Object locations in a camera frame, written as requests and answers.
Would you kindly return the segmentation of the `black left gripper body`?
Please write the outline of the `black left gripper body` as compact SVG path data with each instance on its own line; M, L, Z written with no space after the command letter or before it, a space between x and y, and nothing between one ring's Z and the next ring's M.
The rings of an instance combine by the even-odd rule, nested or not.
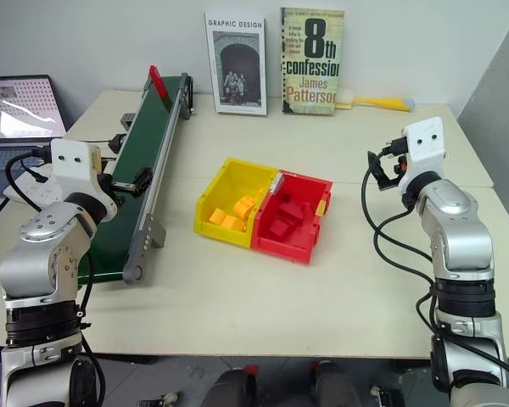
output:
M126 199L122 196L117 196L112 187L113 176L108 173L101 173L98 175L98 185L103 192L107 194L114 203L124 203Z

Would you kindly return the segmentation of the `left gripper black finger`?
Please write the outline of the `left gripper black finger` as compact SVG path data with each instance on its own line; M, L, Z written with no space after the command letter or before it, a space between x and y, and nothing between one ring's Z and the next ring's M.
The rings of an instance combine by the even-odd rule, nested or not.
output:
M137 190L147 190L153 180L153 169L151 167L142 168L133 181Z
M132 196L141 196L146 191L146 186L144 184L139 184L139 183L125 183L125 182L112 181L111 189L114 192L124 192L124 193L129 193Z

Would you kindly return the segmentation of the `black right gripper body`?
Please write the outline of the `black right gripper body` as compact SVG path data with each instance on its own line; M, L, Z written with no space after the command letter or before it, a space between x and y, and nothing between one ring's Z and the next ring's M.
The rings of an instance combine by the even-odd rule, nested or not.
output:
M392 155L398 158L398 164L394 166L394 173L401 178L407 170L408 141L406 137L399 137L392 140L385 148L383 148L383 155Z

